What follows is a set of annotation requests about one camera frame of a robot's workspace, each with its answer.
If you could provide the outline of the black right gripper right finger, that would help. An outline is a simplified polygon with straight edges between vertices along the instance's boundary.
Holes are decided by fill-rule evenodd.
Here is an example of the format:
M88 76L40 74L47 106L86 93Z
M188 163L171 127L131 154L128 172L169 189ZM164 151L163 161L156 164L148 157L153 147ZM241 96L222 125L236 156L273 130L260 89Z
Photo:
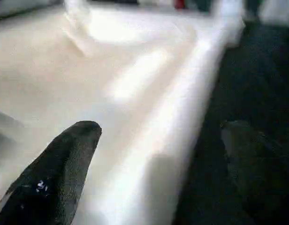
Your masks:
M221 124L228 174L258 225L289 225L289 168L280 145L243 120Z

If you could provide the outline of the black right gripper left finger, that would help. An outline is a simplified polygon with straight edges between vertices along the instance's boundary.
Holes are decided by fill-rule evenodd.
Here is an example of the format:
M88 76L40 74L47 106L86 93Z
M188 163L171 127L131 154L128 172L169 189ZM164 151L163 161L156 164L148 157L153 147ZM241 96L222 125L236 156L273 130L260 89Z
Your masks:
M69 225L102 134L82 120L56 136L0 200L0 225Z

